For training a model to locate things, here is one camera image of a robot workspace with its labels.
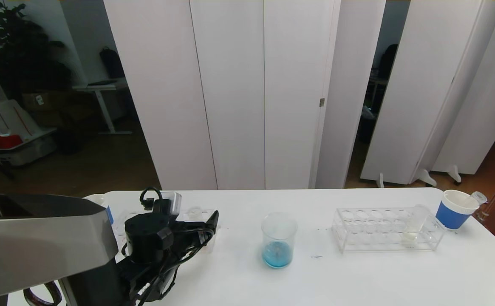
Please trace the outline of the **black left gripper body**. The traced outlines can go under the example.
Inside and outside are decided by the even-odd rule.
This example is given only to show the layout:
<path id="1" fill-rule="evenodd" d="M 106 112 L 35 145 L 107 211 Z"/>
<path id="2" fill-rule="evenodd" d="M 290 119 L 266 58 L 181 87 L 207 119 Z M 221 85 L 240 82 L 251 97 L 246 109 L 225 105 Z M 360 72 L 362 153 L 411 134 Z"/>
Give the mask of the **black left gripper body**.
<path id="1" fill-rule="evenodd" d="M 178 221 L 175 223 L 175 242 L 184 247 L 203 247 L 212 239 L 210 221 Z"/>

